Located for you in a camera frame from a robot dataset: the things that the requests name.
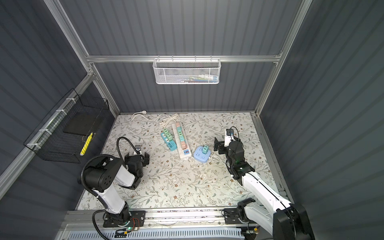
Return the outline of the round light blue socket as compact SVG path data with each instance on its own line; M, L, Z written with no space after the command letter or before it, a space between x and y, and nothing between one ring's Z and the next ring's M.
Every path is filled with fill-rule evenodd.
M194 152L194 159L197 160L200 163L206 163L208 161L208 159L210 158L211 153L212 153L212 151L209 148L208 153L207 154L203 154L202 153L202 148L203 147L204 146L197 147L195 152Z

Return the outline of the teal blue power strip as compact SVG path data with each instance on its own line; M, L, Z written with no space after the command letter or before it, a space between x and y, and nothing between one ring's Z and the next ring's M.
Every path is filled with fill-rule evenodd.
M161 133L161 137L162 137L162 139L164 140L165 144L167 145L167 147L170 149L171 152L177 149L177 145L174 142L174 140L169 140L167 138L167 136L165 135L165 133L162 132Z

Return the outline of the long white power strip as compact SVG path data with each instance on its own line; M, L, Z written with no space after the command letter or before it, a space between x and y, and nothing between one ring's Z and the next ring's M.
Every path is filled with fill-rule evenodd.
M182 161L188 160L192 157L192 151L189 146L185 130L182 123L176 122L172 124L177 150Z

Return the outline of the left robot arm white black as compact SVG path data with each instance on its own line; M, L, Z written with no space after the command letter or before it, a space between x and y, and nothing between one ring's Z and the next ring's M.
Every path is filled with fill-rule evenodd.
M126 155L124 159L99 155L88 160L80 173L80 183L95 196L110 214L119 215L127 203L119 196L114 184L134 190L144 176L143 168L150 163L150 155Z

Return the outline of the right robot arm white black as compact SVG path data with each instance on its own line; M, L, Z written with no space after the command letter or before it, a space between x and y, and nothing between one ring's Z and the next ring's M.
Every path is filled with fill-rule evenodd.
M243 143L237 137L214 141L214 150L226 156L225 165L234 180L251 192L264 206L252 198L238 202L239 220L253 221L274 240L314 240L315 235L306 209L293 204L274 191L246 162Z

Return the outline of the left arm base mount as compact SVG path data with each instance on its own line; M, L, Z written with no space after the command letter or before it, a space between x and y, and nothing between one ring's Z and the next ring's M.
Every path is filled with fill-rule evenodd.
M106 212L103 216L104 228L117 228L117 227L143 227L146 211L125 211L121 214L111 214Z

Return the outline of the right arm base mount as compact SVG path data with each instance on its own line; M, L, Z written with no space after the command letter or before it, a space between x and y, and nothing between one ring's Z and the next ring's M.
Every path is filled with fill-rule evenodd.
M245 213L245 207L248 204L255 203L256 201L252 198L245 199L238 202L236 208L225 208L221 211L222 216L225 218L227 225L233 224L255 224L254 221L250 220Z

